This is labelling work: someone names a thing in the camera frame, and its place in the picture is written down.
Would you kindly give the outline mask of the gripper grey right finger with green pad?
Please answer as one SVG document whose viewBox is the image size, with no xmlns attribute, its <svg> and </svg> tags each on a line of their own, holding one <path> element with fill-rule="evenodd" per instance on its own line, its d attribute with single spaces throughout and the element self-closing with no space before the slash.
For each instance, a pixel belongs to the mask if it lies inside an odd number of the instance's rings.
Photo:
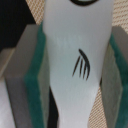
<svg viewBox="0 0 128 128">
<path fill-rule="evenodd" d="M 108 128 L 128 128 L 128 34 L 120 26 L 112 28 L 101 90 Z"/>
</svg>

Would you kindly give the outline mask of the gripper grey left finger with green pad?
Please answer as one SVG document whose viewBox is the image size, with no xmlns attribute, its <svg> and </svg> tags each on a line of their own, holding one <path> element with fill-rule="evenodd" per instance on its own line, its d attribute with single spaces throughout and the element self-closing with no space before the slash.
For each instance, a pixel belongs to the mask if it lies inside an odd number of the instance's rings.
<svg viewBox="0 0 128 128">
<path fill-rule="evenodd" d="M 26 26 L 4 77 L 16 128 L 47 128 L 48 62 L 42 26 Z"/>
</svg>

